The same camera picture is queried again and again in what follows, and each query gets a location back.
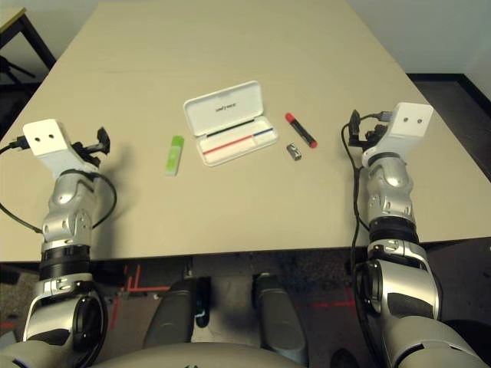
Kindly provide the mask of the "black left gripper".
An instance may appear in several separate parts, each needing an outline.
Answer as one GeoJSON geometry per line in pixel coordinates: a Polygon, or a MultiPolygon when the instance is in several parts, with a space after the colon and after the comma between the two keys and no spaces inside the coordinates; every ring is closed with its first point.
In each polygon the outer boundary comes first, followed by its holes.
{"type": "Polygon", "coordinates": [[[78,154],[83,161],[90,163],[95,167],[100,166],[101,160],[96,156],[93,156],[93,154],[97,152],[108,154],[110,152],[110,137],[103,127],[97,131],[97,140],[97,144],[90,146],[83,146],[81,142],[76,142],[71,145],[76,154],[78,154]]]}

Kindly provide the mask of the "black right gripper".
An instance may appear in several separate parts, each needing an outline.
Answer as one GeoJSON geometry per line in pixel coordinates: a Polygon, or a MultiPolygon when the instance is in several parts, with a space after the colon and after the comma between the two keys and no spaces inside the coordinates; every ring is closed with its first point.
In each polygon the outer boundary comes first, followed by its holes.
{"type": "Polygon", "coordinates": [[[348,143],[361,144],[362,149],[370,149],[371,147],[376,146],[384,136],[384,128],[375,127],[373,130],[368,130],[365,134],[365,140],[360,141],[360,124],[361,116],[357,110],[353,110],[348,122],[348,143]]]}

